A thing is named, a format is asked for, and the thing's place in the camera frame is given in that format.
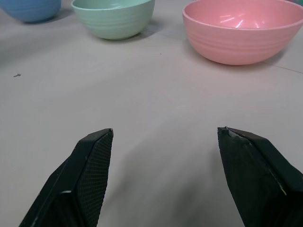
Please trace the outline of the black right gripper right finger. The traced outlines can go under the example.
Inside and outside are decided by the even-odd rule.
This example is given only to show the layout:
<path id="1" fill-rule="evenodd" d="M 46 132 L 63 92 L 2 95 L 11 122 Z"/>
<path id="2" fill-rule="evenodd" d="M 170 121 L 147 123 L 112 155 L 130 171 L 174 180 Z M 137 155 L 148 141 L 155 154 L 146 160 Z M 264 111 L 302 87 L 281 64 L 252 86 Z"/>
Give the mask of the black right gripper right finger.
<path id="1" fill-rule="evenodd" d="M 246 227 L 301 227 L 303 174 L 266 138 L 217 129 L 224 173 Z"/>

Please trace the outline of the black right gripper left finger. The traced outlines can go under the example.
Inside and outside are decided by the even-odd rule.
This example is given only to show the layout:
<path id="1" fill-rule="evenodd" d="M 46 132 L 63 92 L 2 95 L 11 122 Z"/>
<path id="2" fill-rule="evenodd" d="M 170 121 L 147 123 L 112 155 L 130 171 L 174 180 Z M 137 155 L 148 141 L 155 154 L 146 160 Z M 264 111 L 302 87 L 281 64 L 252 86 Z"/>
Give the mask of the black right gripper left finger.
<path id="1" fill-rule="evenodd" d="M 104 201 L 113 130 L 87 135 L 49 176 L 22 227 L 95 227 Z"/>

